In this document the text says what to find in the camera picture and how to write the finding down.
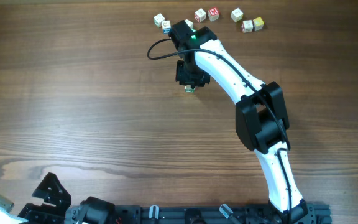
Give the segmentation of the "green-sided picture block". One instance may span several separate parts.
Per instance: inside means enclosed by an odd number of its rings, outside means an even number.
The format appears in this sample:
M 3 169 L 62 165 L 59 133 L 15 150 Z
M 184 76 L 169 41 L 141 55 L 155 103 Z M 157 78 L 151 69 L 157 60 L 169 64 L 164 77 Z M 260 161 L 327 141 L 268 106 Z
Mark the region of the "green-sided picture block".
M 190 85 L 185 86 L 185 92 L 186 93 L 194 93 L 195 88 L 192 88 Z

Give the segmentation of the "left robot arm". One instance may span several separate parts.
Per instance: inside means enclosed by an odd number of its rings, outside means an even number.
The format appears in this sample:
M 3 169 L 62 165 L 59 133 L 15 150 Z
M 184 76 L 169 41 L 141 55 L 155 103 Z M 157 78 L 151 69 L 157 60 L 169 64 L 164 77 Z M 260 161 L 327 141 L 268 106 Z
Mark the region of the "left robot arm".
M 58 177 L 49 172 L 32 193 L 42 199 L 41 205 L 28 203 L 19 213 L 27 223 L 114 223 L 115 205 L 95 197 L 88 197 L 79 206 L 71 206 L 71 195 Z

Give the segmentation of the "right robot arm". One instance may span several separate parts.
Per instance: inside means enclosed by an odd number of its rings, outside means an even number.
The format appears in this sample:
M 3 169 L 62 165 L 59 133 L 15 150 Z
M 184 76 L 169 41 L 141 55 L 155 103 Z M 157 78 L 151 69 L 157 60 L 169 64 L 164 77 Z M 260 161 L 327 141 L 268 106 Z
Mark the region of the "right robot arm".
M 243 69 L 207 27 L 194 30 L 180 21 L 172 25 L 168 36 L 180 57 L 175 80 L 194 89 L 214 79 L 235 104 L 237 136 L 257 155 L 274 214 L 288 223 L 306 216 L 307 205 L 288 160 L 289 122 L 280 86 L 265 84 Z

